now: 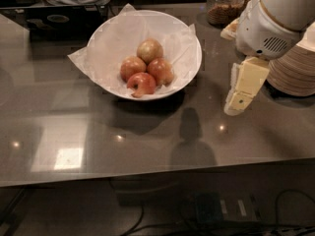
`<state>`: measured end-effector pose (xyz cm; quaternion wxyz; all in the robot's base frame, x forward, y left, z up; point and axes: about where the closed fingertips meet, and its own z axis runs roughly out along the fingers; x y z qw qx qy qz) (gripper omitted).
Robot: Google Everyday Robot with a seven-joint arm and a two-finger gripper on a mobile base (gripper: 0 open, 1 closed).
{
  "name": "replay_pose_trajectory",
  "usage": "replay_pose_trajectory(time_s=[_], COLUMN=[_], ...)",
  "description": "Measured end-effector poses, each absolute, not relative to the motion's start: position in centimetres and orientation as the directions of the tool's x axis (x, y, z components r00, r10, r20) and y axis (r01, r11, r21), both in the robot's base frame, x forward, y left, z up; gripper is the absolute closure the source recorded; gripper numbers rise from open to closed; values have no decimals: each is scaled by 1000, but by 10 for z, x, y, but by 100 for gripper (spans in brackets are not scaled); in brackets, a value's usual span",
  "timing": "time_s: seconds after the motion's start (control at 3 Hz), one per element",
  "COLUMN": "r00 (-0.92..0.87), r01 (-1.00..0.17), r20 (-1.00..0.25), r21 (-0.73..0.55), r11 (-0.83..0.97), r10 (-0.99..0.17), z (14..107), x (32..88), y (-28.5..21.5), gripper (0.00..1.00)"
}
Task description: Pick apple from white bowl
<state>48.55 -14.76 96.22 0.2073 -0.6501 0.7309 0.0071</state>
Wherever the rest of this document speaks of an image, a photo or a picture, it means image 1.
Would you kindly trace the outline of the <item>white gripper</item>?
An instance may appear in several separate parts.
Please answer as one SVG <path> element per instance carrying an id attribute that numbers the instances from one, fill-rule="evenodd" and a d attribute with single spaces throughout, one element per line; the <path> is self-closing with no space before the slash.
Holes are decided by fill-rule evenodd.
<path id="1" fill-rule="evenodd" d="M 227 40 L 236 38 L 237 50 L 247 57 L 231 68 L 230 90 L 225 100 L 224 113 L 236 116 L 253 101 L 270 73 L 269 62 L 285 55 L 302 37 L 288 20 L 294 16 L 290 0 L 251 0 L 239 22 L 233 20 L 221 32 Z"/>

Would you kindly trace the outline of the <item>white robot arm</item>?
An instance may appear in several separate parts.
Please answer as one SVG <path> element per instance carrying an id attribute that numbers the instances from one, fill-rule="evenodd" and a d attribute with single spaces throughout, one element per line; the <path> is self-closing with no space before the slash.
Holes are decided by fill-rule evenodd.
<path id="1" fill-rule="evenodd" d="M 315 0 L 251 0 L 220 36 L 233 39 L 245 60 L 231 68 L 224 113 L 238 115 L 251 104 L 270 73 L 269 62 L 283 57 L 315 21 Z"/>

